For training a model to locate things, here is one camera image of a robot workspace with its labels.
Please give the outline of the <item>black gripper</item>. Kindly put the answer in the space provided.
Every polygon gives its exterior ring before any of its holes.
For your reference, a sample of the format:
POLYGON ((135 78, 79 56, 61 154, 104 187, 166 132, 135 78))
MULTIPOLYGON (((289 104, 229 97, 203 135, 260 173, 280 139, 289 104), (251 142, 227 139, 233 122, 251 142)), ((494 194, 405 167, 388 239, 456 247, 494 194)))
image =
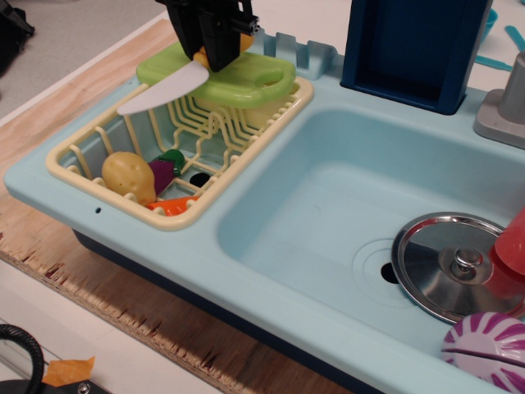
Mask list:
POLYGON ((255 34, 259 18, 250 1, 159 1, 188 59, 204 46, 210 69, 218 72, 240 55, 240 33, 255 34))

